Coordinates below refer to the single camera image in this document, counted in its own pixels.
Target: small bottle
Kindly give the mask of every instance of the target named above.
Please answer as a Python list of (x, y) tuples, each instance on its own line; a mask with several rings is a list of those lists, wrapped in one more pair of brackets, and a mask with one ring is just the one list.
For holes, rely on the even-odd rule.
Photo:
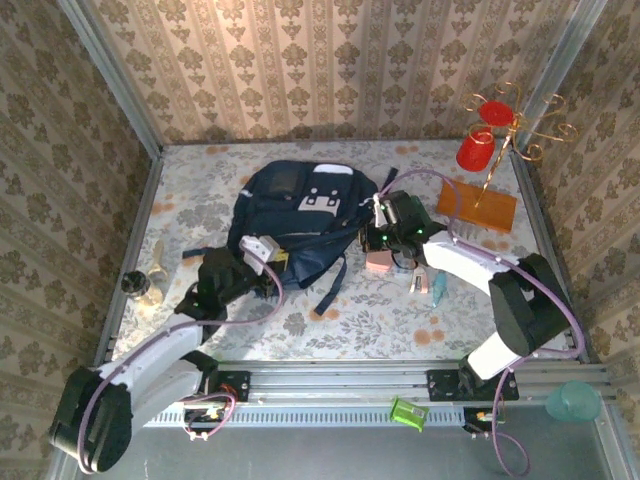
[(162, 290), (139, 270), (125, 273), (120, 287), (129, 297), (147, 307), (159, 305), (164, 300)]

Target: navy blue backpack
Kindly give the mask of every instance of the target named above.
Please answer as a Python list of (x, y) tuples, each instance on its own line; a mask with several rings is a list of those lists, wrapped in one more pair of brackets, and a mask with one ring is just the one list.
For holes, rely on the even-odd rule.
[[(269, 235), (289, 254), (280, 274), (285, 289), (320, 278), (373, 217), (376, 184), (362, 172), (332, 163), (278, 160), (251, 177), (238, 195), (227, 247), (239, 254), (243, 235)], [(316, 307), (322, 315), (336, 297), (346, 262)]]

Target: table surface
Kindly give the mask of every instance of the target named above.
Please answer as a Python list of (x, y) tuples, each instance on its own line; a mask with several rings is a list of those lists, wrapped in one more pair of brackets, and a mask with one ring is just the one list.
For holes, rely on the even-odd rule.
[[(165, 244), (163, 264), (170, 274), (162, 305), (145, 307), (128, 301), (114, 357), (150, 335), (171, 314), (186, 288), (197, 280), (201, 257), (181, 261), (184, 250), (221, 246), (226, 242), (238, 192), (249, 177), (270, 161), (298, 159), (353, 166), (381, 185), (389, 168), (400, 172), (433, 168), (450, 177), (482, 185), (486, 172), (458, 167), (459, 141), (271, 143), (229, 146), (175, 146), (164, 150), (164, 169), (138, 260), (146, 271), (159, 239)], [(492, 188), (518, 199), (513, 230), (501, 234), (458, 222), (464, 238), (519, 257), (537, 251), (533, 231), (510, 162), (498, 169)], [(399, 188), (417, 194), (435, 214), (441, 180), (416, 175)], [(221, 361), (237, 360), (434, 360), (459, 359), (494, 330), (489, 298), (474, 286), (448, 275), (448, 293), (436, 308), (431, 293), (409, 293), (411, 273), (367, 271), (357, 242), (347, 250), (348, 272), (338, 298), (324, 316), (314, 307), (333, 282), (336, 265), (304, 291), (288, 291), (281, 311), (269, 322), (223, 327), (201, 349)], [(435, 271), (428, 269), (430, 281)], [(264, 315), (274, 303), (242, 297), (229, 307), (229, 321)], [(551, 342), (567, 348), (563, 335)]]

